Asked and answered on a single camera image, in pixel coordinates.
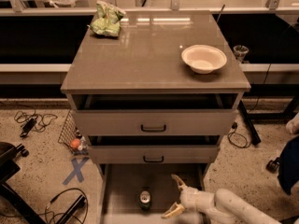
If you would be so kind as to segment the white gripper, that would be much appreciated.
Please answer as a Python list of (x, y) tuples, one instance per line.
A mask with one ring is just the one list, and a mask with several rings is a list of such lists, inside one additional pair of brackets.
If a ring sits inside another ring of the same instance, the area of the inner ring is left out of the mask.
[(185, 208), (206, 213), (209, 209), (215, 206), (213, 193), (187, 187), (185, 182), (178, 175), (171, 174), (171, 177), (178, 185), (178, 190), (180, 191), (179, 199), (181, 203), (173, 203), (171, 207), (162, 214), (163, 219), (177, 217), (185, 211)]

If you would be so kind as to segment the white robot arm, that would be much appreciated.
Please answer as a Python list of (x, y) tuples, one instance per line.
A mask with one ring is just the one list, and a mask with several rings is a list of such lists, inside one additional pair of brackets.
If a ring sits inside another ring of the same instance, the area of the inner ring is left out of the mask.
[(201, 191), (187, 186), (178, 175), (171, 177), (178, 185), (180, 203), (174, 202), (162, 218), (197, 211), (220, 224), (233, 224), (235, 218), (246, 224), (281, 224), (228, 189), (218, 189), (215, 193)]

